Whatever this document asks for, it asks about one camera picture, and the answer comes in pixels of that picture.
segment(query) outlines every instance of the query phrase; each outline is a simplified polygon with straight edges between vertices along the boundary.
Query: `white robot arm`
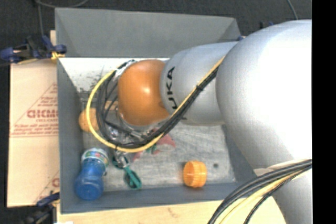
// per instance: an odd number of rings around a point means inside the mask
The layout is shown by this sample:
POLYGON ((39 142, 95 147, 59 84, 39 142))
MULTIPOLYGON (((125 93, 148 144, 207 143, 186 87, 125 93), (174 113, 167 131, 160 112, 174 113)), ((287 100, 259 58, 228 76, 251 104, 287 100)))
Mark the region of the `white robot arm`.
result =
MULTIPOLYGON (((166 62, 132 63, 118 81, 118 118, 131 130, 149 130, 174 114, 220 63, 215 79, 202 88, 181 121, 225 124, 253 169, 310 159, 311 28, 311 20, 286 22, 240 41, 184 50, 166 62)), ((275 198, 288 224, 312 223, 311 173, 281 188, 275 198)))

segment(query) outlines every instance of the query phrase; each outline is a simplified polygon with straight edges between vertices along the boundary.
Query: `blue plastic bottle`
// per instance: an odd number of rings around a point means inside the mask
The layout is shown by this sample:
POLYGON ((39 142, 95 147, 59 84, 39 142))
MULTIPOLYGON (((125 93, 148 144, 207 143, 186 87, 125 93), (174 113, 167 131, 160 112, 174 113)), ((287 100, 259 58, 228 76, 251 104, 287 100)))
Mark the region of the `blue plastic bottle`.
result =
POLYGON ((75 180, 75 193, 83 200, 96 200, 104 190, 103 175, 109 165, 107 153, 100 148, 85 151, 81 158, 82 170, 75 180))

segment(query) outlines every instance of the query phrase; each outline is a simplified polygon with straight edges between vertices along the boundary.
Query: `cardboard box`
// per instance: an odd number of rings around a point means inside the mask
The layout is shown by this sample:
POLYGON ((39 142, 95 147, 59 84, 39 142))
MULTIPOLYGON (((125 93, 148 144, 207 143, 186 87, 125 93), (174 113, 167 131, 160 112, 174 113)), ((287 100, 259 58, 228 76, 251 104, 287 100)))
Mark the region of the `cardboard box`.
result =
POLYGON ((56 64, 10 68, 7 206, 35 205, 59 189, 56 64))

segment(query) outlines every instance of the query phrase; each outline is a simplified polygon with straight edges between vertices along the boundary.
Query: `orange object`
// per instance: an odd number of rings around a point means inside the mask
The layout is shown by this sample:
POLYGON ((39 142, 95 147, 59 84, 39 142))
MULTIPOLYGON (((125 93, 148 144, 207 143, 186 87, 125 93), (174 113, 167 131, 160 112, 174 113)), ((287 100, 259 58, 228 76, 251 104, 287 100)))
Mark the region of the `orange object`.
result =
POLYGON ((188 187, 203 187, 206 182, 207 170, 203 162, 189 161, 183 169, 183 181, 188 187))
MULTIPOLYGON (((95 108, 90 108, 89 115, 90 115, 91 125, 92 125, 93 129, 95 131, 97 131, 99 129, 99 127, 98 127, 97 118, 96 118, 96 109, 95 108)), ((85 109, 80 113, 78 123, 79 123, 80 128, 83 131, 88 132, 88 133, 91 132, 90 128, 89 128, 89 125, 88 125, 88 120, 86 118, 86 110, 85 109)))
POLYGON ((169 116, 160 95, 160 76, 165 63, 150 59, 136 62, 123 72, 118 82, 120 116, 134 126, 147 126, 169 116))

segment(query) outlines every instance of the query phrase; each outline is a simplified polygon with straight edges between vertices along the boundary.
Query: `orange bottle cap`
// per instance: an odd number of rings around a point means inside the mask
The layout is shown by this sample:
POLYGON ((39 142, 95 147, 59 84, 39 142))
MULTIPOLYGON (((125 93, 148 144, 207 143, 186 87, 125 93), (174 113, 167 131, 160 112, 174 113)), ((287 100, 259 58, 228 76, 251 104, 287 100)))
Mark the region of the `orange bottle cap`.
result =
POLYGON ((203 187, 206 182, 207 170, 203 162, 189 161, 183 169, 183 181, 188 187, 203 187))

